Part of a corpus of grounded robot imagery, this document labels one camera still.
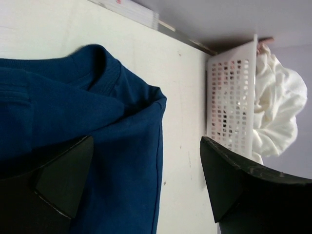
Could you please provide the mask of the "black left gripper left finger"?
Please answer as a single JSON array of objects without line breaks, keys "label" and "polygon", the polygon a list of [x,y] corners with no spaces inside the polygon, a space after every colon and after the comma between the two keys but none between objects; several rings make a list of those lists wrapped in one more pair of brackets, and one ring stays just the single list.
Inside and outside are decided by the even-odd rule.
[{"label": "black left gripper left finger", "polygon": [[0,163],[0,232],[67,234],[94,151],[91,136]]}]

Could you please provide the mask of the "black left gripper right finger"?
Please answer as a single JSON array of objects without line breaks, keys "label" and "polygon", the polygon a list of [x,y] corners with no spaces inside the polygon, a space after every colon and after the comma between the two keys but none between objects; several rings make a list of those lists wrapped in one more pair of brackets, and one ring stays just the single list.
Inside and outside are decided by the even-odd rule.
[{"label": "black left gripper right finger", "polygon": [[309,234],[312,181],[238,155],[209,137],[200,158],[214,221],[223,234]]}]

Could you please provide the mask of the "blue t shirt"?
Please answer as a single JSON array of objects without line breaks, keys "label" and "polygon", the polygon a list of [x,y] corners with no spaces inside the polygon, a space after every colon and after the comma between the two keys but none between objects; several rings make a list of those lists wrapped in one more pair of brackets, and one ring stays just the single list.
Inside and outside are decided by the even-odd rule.
[{"label": "blue t shirt", "polygon": [[63,58],[0,61],[0,170],[35,149],[91,136],[94,153],[72,234],[154,234],[166,97],[103,46]]}]

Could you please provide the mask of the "white t shirt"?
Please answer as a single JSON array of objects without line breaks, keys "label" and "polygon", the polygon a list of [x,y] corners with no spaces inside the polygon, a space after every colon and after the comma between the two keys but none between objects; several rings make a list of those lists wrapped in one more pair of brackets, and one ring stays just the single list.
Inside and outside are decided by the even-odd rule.
[{"label": "white t shirt", "polygon": [[308,96],[302,77],[285,68],[269,47],[262,44],[256,57],[254,88],[253,146],[251,159],[280,156],[296,140],[296,116]]}]

